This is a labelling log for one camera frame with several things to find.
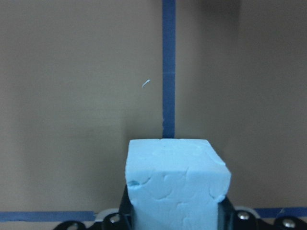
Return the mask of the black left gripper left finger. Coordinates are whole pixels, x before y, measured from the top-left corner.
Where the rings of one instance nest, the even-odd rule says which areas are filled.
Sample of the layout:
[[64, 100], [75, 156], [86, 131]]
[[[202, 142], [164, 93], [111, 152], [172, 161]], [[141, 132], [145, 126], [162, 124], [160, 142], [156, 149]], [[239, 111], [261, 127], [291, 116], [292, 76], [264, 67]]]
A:
[[102, 221], [95, 221], [91, 226], [86, 227], [83, 222], [69, 220], [57, 225], [54, 230], [131, 230], [132, 229], [132, 204], [128, 197], [127, 186], [117, 212], [106, 215]]

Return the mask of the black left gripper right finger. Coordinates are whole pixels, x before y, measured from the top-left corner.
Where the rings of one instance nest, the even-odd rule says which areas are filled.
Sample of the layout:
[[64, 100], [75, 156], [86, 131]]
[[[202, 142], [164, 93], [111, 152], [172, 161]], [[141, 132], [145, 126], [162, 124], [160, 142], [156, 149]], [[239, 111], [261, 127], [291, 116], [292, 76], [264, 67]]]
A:
[[228, 198], [218, 204], [219, 230], [305, 230], [307, 222], [289, 215], [278, 214], [273, 223], [264, 221], [253, 209], [234, 207]]

